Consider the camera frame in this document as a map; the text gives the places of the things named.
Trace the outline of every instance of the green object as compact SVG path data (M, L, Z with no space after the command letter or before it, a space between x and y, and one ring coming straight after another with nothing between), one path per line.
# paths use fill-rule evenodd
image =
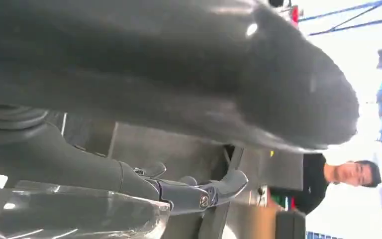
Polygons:
M271 198L279 206L286 208L286 197L271 195Z

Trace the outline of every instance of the clutch lever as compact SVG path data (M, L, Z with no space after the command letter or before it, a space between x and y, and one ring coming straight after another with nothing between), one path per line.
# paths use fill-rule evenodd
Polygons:
M171 215L204 212L207 208L228 203L244 190L247 176L239 170L229 172L220 181L190 186L186 183L147 178L158 188L160 201L171 205Z

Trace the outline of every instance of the black t-shirt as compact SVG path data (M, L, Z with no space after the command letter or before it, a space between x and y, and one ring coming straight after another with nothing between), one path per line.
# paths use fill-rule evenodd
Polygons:
M326 158L323 154L304 154L304 187L302 192L271 189L272 195L291 196L294 198L295 207L305 213L312 212L326 196L329 183L324 177Z

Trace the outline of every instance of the man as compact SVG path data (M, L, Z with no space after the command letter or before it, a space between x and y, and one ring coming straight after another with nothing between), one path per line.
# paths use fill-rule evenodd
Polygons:
M270 189L268 207L280 207L274 196L293 197L296 209L305 214L312 212L323 201L329 184L345 183L352 186L376 187L381 183L379 168L370 161L329 165L323 154L305 154L303 159L303 191Z

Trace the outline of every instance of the clear windscreen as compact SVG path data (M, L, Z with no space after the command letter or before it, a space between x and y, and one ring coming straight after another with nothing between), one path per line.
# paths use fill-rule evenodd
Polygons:
M159 239L170 206L127 195L22 181L0 188L0 239Z

